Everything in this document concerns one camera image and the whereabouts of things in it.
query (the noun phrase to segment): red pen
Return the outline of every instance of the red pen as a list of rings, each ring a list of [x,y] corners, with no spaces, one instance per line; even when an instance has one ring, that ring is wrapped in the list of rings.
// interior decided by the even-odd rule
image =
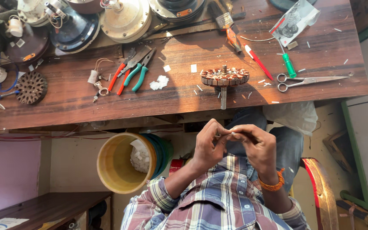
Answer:
[[[245,46],[245,51],[252,58],[252,60],[254,60],[259,65],[259,67],[261,67],[261,69],[266,74],[266,76],[268,76],[268,78],[273,81],[273,78],[272,78],[271,74],[269,73],[269,71],[265,68],[265,66],[262,64],[262,62],[259,60],[259,58],[256,56],[256,54],[254,54],[254,52],[251,50],[251,48],[249,48],[248,45]]]

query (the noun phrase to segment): green screwdriver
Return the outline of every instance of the green screwdriver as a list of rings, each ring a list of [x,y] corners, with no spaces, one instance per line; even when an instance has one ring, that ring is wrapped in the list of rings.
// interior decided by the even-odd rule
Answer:
[[[283,46],[280,43],[280,38],[279,38],[278,41],[279,41],[280,47],[282,48],[282,52],[283,52],[282,57],[283,57],[283,60],[285,62],[287,71],[289,73],[289,77],[294,78],[294,77],[296,77],[296,72],[295,72],[295,69],[293,68],[292,62],[290,62],[290,60],[289,60],[289,55],[287,53],[285,53],[285,50],[283,50]]]

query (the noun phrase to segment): yellow bucket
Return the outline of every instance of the yellow bucket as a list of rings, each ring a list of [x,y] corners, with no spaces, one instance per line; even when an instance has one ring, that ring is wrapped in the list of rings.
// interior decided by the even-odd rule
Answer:
[[[139,139],[148,151],[150,168],[148,173],[136,171],[130,163],[133,146]],[[118,194],[129,194],[139,190],[150,180],[156,168],[156,152],[153,145],[143,136],[135,133],[118,133],[102,146],[97,157],[97,173],[102,183]]]

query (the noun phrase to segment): orange bracelet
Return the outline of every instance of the orange bracelet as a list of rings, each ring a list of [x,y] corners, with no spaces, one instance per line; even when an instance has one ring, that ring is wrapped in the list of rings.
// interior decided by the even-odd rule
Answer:
[[[258,179],[259,179],[259,183],[261,184],[261,187],[263,189],[265,189],[266,191],[278,191],[280,188],[282,188],[282,186],[285,184],[285,180],[283,179],[282,176],[282,172],[285,170],[285,168],[282,168],[278,173],[278,177],[279,177],[279,183],[277,183],[276,185],[267,185],[265,183],[263,183],[258,175]]]

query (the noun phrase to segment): wooden table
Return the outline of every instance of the wooden table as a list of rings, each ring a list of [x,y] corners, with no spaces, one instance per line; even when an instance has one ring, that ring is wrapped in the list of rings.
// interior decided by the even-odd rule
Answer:
[[[240,38],[270,38],[269,29],[283,13],[267,0],[238,0],[233,4],[235,13],[240,12],[242,5],[247,13],[245,19],[236,21],[235,31],[241,44],[251,47],[274,78],[286,73],[282,56],[276,55],[282,50],[275,39],[250,42]],[[349,0],[320,0],[314,6],[321,11],[319,19],[295,39],[298,47],[290,51],[286,49],[295,70],[306,69],[299,72],[298,76],[347,76],[354,73],[353,77],[293,87],[282,93],[276,87],[278,82],[270,81],[248,55],[235,55],[232,46],[226,43],[224,34],[216,30],[185,34],[144,44],[124,45],[125,55],[131,47],[140,50],[147,44],[157,48],[143,85],[136,93],[131,91],[138,80],[136,75],[122,95],[118,96],[115,94],[121,84],[118,79],[116,90],[106,97],[99,97],[95,103],[93,96],[97,88],[87,83],[87,79],[95,68],[96,60],[102,57],[115,60],[115,64],[103,62],[100,73],[105,77],[115,73],[121,62],[113,58],[113,46],[84,50],[78,54],[61,56],[60,59],[45,58],[37,71],[48,80],[46,97],[36,106],[19,104],[14,97],[3,99],[1,103],[7,109],[0,110],[0,130],[218,110],[218,93],[214,88],[202,85],[200,71],[220,68],[222,64],[250,72],[247,84],[228,90],[227,108],[368,95],[368,81]],[[197,64],[197,73],[191,73],[192,64]],[[171,71],[164,72],[165,65],[170,65]],[[162,90],[153,91],[149,83],[156,81],[159,75],[166,75],[170,81]],[[264,87],[263,83],[258,83],[261,80],[272,85]],[[109,84],[107,81],[102,83],[104,87]]]
[[[54,230],[75,219],[81,230],[88,229],[89,208],[106,200],[108,205],[102,217],[101,228],[111,229],[110,191],[100,192],[53,192],[0,210],[0,219],[29,219],[10,230]]]

